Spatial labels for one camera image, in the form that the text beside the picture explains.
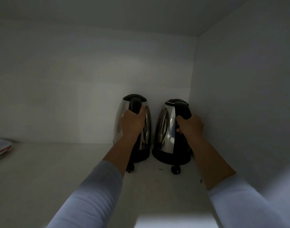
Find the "electric kettle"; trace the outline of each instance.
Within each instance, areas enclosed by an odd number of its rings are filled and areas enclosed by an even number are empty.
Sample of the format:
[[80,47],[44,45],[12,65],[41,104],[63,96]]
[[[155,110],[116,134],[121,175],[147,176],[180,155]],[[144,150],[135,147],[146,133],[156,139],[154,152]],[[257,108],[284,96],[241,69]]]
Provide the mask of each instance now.
[[122,136],[121,129],[121,118],[126,110],[131,110],[132,112],[138,114],[140,108],[146,106],[146,117],[145,117],[145,126],[143,131],[140,133],[137,141],[135,142],[130,159],[126,168],[128,173],[134,171],[134,162],[140,162],[147,159],[150,155],[150,146],[151,146],[151,116],[150,110],[147,103],[147,99],[138,94],[130,94],[123,97],[122,102],[118,108],[115,124],[114,124],[114,137],[113,143],[116,143]]
[[166,164],[173,165],[171,172],[180,174],[180,165],[190,161],[191,149],[185,136],[177,132],[179,128],[176,117],[181,115],[189,119],[192,114],[189,104],[181,99],[170,99],[165,102],[156,124],[153,156]]

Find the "cabinet ceiling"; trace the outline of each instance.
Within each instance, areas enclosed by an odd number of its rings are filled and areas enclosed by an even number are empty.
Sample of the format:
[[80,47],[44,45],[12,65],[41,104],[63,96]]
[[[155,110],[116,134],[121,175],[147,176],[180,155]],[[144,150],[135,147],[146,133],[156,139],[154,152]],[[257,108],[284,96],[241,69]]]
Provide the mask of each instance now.
[[0,18],[199,36],[248,0],[0,0]]

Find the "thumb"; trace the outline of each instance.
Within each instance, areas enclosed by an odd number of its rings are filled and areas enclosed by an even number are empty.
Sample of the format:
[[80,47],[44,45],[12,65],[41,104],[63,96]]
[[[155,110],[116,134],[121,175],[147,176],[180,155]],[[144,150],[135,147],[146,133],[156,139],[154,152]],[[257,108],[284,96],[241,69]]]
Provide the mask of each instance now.
[[139,112],[138,115],[140,115],[140,116],[145,116],[145,115],[146,115],[146,111],[147,111],[146,106],[143,105],[143,106],[140,108],[140,112]]
[[177,116],[177,117],[176,117],[176,120],[177,120],[177,122],[178,122],[178,125],[180,125],[183,121],[185,121],[185,119],[182,118],[181,115]]

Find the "kettle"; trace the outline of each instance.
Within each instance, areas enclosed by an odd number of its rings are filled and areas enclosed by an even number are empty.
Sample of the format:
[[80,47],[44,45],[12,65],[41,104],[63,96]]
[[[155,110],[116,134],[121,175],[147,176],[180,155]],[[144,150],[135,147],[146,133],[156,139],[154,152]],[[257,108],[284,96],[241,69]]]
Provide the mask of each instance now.
[[152,154],[157,160],[173,165],[171,167],[173,174],[180,174],[180,165],[188,163],[191,159],[191,149],[185,136],[176,131],[179,128],[176,117],[179,115],[184,119],[192,116],[189,104],[181,99],[166,101],[156,124],[152,150]]
[[134,164],[135,162],[140,162],[147,159],[150,155],[150,146],[151,146],[151,116],[150,110],[147,103],[147,99],[138,94],[130,94],[123,97],[123,100],[120,103],[118,108],[115,124],[114,124],[114,136],[113,136],[113,143],[116,143],[122,136],[122,129],[121,129],[121,118],[126,110],[131,110],[132,112],[138,114],[140,108],[142,106],[146,106],[146,117],[145,117],[145,126],[143,131],[140,133],[138,139],[136,140],[129,162],[126,168],[128,173],[134,171]]

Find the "sleeve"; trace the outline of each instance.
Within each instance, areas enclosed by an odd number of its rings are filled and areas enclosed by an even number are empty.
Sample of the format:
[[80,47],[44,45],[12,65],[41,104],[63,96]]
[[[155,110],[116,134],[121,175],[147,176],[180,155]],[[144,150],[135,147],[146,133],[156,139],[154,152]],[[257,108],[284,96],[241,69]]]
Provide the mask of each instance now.
[[123,184],[119,170],[101,161],[62,205],[47,228],[105,228]]
[[226,228],[290,228],[290,223],[268,201],[236,174],[208,192]]

